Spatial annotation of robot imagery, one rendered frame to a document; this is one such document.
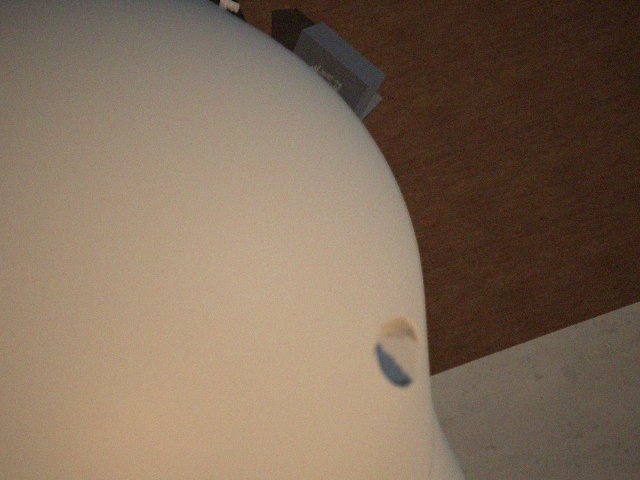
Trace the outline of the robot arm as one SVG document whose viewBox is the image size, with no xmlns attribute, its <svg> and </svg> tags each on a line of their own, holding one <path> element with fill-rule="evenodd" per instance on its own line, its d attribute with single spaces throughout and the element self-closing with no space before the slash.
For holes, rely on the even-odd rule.
<svg viewBox="0 0 640 480">
<path fill-rule="evenodd" d="M 239 7 L 0 0 L 0 480 L 465 480 L 395 177 Z"/>
</svg>

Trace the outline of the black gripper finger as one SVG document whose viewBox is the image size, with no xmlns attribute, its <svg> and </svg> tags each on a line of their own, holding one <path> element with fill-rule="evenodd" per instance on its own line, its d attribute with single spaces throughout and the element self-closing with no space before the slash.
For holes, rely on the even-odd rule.
<svg viewBox="0 0 640 480">
<path fill-rule="evenodd" d="M 231 14 L 233 14 L 233 15 L 237 16 L 238 18 L 242 19 L 243 21 L 245 21 L 245 22 L 247 23 L 247 21 L 246 21 L 246 19 L 245 19 L 244 15 L 243 15 L 243 13 L 241 12 L 240 8 L 239 8 L 239 10 L 238 10 L 238 12 L 237 12 L 237 13 L 236 13 L 236 12 L 233 12 L 233 11 L 231 11 L 231 10 L 228 10 L 228 12 L 230 12 Z"/>
</svg>

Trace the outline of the grey sloped panel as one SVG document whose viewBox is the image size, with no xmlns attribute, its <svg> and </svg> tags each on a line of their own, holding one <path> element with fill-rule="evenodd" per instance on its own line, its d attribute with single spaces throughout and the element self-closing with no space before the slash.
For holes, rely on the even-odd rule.
<svg viewBox="0 0 640 480">
<path fill-rule="evenodd" d="M 302 29 L 293 53 L 327 81 L 360 121 L 382 101 L 376 91 L 386 75 L 323 22 Z"/>
</svg>

